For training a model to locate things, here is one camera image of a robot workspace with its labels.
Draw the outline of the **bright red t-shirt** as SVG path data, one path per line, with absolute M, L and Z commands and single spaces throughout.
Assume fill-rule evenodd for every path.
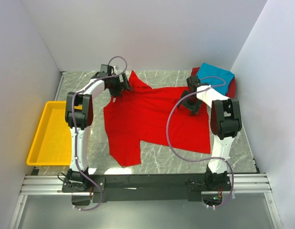
M 205 104 L 197 115 L 184 107 L 169 116 L 185 87 L 153 89 L 131 72 L 133 91 L 125 90 L 104 107 L 109 153 L 123 167 L 141 163 L 140 142 L 167 146 L 166 124 L 174 148 L 210 154 L 209 117 Z

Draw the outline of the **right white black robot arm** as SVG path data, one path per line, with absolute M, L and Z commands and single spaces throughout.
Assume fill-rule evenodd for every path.
M 230 184 L 228 178 L 228 159 L 232 143 L 242 129 L 240 104 L 236 99 L 217 92 L 207 83 L 202 83 L 197 76 L 187 78 L 188 89 L 182 95 L 181 105 L 196 115 L 206 104 L 211 109 L 210 128 L 214 135 L 204 185 L 209 190 L 216 190 Z

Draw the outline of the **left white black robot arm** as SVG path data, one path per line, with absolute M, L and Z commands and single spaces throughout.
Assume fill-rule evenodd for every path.
M 67 94 L 65 121 L 71 133 L 72 156 L 64 183 L 80 192 L 94 186 L 88 173 L 88 132 L 94 118 L 93 100 L 106 89 L 112 97 L 120 96 L 124 90 L 131 91 L 125 71 L 117 73 L 115 67 L 102 64 L 87 85 Z

